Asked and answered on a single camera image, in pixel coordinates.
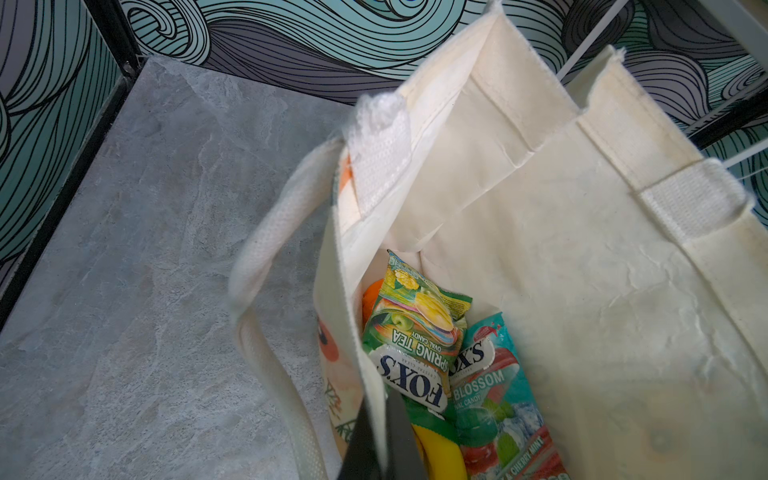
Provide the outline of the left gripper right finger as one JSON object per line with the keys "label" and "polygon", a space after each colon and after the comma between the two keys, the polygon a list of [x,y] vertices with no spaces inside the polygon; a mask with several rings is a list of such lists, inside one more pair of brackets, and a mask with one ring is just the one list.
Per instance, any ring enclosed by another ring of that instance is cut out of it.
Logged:
{"label": "left gripper right finger", "polygon": [[388,394],[386,400],[387,464],[385,478],[390,480],[427,480],[428,474],[419,453],[417,438],[402,396]]}

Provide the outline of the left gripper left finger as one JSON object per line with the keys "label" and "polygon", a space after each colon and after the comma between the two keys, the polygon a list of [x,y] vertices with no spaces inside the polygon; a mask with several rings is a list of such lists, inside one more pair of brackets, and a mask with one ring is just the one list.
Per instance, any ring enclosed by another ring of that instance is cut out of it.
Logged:
{"label": "left gripper left finger", "polygon": [[381,470],[375,451],[373,429],[365,402],[362,402],[344,456],[338,480],[379,480]]}

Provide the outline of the single yellow banana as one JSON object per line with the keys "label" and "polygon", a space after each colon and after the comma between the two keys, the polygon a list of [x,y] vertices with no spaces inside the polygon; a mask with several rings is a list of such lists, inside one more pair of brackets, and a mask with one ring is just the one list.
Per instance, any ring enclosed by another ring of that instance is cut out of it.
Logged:
{"label": "single yellow banana", "polygon": [[412,426],[420,457],[429,480],[467,480],[459,446],[432,430]]}

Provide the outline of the teal red candy bag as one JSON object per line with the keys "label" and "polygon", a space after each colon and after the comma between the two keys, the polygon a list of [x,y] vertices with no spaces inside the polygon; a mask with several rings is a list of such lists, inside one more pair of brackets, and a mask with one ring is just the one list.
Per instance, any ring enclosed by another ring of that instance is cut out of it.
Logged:
{"label": "teal red candy bag", "polygon": [[470,326],[449,373],[470,479],[568,479],[503,316]]}

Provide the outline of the yellow green Fox's candy bag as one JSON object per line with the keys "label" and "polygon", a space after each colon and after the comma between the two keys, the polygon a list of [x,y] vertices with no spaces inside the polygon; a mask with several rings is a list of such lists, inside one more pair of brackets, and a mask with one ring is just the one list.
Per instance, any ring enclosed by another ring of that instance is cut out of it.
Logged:
{"label": "yellow green Fox's candy bag", "polygon": [[471,305],[471,297],[438,286],[390,251],[362,334],[364,352],[385,386],[403,396],[410,422],[454,443],[449,374]]}

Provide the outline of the orange mandarin fruit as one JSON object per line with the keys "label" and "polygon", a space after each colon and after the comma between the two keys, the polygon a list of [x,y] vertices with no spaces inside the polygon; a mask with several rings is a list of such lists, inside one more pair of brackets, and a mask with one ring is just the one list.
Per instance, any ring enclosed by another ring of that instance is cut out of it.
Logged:
{"label": "orange mandarin fruit", "polygon": [[383,282],[384,282],[383,278],[373,282],[365,290],[365,292],[362,295],[362,325],[363,326],[365,326],[368,323],[368,321],[372,316]]}

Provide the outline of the cream canvas grocery bag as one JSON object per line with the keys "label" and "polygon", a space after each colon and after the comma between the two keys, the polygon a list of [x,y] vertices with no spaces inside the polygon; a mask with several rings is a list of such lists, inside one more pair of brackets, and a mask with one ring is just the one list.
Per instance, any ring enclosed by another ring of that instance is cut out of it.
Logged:
{"label": "cream canvas grocery bag", "polygon": [[228,304],[301,478],[326,477],[320,445],[254,302],[322,204],[314,304],[342,462],[365,402],[386,479],[396,391],[363,350],[362,295],[392,251],[472,298],[467,330],[503,316],[568,479],[766,477],[766,228],[623,60],[606,47],[562,84],[491,1],[299,163]]}

